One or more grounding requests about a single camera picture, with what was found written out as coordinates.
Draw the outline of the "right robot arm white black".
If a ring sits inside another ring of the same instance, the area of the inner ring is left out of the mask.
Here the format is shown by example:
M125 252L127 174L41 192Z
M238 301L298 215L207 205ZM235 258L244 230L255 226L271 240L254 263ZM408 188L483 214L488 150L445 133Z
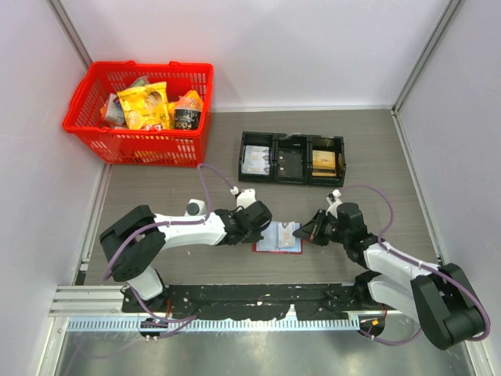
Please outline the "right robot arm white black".
M404 313L440 350L460 342L480 341L490 319L465 272L458 265L424 262L392 247L368 231L355 203L332 204L294 231L319 246L339 244L348 258L366 269L353 298L362 309L380 303Z

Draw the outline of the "yellow snack bag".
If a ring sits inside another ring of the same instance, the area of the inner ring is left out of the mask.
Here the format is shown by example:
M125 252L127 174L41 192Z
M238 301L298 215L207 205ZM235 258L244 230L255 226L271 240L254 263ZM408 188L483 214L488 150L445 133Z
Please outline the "yellow snack bag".
M134 86L117 96L129 129L149 132L171 128L166 81Z

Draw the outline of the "orange snack bag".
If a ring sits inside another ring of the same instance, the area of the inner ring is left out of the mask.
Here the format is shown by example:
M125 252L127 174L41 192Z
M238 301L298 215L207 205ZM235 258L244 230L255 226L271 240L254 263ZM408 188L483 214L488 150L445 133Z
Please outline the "orange snack bag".
M196 110L199 112L203 110L203 106L203 100L194 89L189 90L184 96L180 96L176 104L176 108L178 109Z

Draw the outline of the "black three-compartment card tray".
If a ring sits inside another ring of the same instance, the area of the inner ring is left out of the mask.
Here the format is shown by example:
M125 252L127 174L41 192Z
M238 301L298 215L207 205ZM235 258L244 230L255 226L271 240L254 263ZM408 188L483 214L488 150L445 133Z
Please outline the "black three-compartment card tray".
M345 175L340 136L242 133L240 181L342 187Z

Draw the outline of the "white plastic bottle black cap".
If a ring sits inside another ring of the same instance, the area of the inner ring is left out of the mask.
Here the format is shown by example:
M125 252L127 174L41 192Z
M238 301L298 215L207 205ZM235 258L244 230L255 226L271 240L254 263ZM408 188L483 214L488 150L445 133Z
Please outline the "white plastic bottle black cap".
M198 216L207 214L207 205L202 200L190 199L186 205L185 216Z

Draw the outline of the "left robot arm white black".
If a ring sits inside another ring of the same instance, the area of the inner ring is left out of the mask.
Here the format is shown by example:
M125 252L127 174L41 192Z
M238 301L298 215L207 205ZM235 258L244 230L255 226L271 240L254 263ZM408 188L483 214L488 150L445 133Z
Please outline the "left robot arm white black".
M207 215L166 216L140 205L99 236L107 266L104 280L126 283L151 312L162 310L167 292L153 260L164 250L192 245L235 245L259 241L272 221L261 201Z

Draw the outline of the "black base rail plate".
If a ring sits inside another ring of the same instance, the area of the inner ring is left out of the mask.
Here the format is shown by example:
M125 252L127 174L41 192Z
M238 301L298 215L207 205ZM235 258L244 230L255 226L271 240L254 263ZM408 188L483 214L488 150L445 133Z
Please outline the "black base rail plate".
M344 319L351 311L380 310L384 305L343 284L170 285L149 301L154 313L175 319L281 320L294 307L299 320Z

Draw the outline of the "red plastic shopping basket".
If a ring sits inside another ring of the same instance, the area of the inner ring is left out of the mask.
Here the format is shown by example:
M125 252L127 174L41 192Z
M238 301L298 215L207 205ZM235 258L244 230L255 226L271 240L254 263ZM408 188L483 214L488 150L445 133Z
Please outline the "red plastic shopping basket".
M106 125L101 108L109 94L126 89L144 75L150 82L165 81L169 100L196 90L204 102L199 127L149 132ZM209 63L94 62L73 94L63 130L77 136L109 164L195 167L204 162L207 151L213 78L214 67Z

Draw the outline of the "gold VIP cards stack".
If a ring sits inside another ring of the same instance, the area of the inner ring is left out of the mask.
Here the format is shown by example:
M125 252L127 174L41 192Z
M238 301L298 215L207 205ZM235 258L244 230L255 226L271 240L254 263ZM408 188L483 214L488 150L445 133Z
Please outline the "gold VIP cards stack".
M336 154L333 151L312 151L312 175L333 177L337 175Z

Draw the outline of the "red leather card holder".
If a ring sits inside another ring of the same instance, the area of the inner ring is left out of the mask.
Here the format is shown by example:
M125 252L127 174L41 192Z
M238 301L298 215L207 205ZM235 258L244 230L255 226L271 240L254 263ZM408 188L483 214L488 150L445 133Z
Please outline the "red leather card holder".
M272 221L265 231L262 232L263 239L258 241L252 246L252 251L256 253L275 253L275 254L290 254L290 255L301 255L303 253L302 240L296 239L295 246L292 248L279 248L278 237L277 237L277 225L280 222ZM297 230L301 224L295 222L295 230Z

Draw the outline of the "blue and white small box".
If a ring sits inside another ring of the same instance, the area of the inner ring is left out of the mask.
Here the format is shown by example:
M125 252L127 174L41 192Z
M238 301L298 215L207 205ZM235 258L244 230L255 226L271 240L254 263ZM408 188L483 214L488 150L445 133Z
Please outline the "blue and white small box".
M122 126L125 123L124 112L117 99L116 94L109 94L108 99L101 108L101 118L111 125Z

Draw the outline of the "silver VIP cards stack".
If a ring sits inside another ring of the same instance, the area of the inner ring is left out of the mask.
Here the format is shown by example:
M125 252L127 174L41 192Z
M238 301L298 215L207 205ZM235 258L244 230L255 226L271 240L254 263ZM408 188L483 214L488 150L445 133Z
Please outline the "silver VIP cards stack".
M249 175L269 175L270 148L246 145L243 153L242 173Z

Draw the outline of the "black VIP cards stack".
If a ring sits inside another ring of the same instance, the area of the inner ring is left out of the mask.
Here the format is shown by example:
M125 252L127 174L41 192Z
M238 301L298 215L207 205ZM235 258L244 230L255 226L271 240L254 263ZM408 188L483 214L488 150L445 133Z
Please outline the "black VIP cards stack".
M279 150L278 152L278 176L283 178L303 178L303 157L294 150Z

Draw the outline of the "black instant noodle cup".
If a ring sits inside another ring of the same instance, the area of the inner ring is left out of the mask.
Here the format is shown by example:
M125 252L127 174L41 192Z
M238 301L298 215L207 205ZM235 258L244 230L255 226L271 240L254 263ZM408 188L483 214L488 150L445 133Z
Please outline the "black instant noodle cup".
M178 108L175 110L175 129L197 130L200 125L202 112L191 108Z

